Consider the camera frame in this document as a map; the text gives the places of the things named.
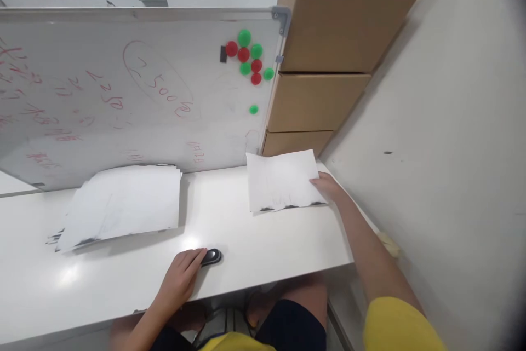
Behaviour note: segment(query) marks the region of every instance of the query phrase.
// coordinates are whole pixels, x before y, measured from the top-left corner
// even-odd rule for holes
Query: stacked cardboard boxes
[[[416,0],[278,0],[292,11],[264,156],[327,145]]]

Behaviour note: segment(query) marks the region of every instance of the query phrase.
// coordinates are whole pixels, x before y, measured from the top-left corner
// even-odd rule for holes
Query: whiteboard corner bracket
[[[292,17],[292,12],[289,8],[283,6],[273,6],[272,7],[272,18],[274,20],[279,20],[281,27],[279,29],[279,34],[283,37],[287,37],[290,27],[290,18]]]

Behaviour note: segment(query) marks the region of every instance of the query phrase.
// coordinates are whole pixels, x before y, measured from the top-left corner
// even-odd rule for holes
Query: paper sheet
[[[275,157],[247,153],[250,211],[272,211],[327,203],[309,179],[318,178],[312,150]]]
[[[176,228],[180,174],[175,167],[141,165],[97,173],[73,196],[57,250]]]

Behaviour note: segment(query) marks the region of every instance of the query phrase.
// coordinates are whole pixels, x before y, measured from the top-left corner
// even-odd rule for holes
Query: dark shorts
[[[273,346],[276,351],[325,351],[327,334],[314,315],[290,300],[278,301],[255,339]],[[164,328],[151,351],[195,351],[192,344],[171,328]]]

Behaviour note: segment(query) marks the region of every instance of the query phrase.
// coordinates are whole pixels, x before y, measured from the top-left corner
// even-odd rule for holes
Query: hand
[[[192,296],[207,249],[187,250],[172,261],[152,307],[168,319]]]
[[[318,174],[319,179],[309,180],[316,188],[318,188],[318,191],[334,201],[347,197],[347,193],[330,174],[324,172],[318,172]]]

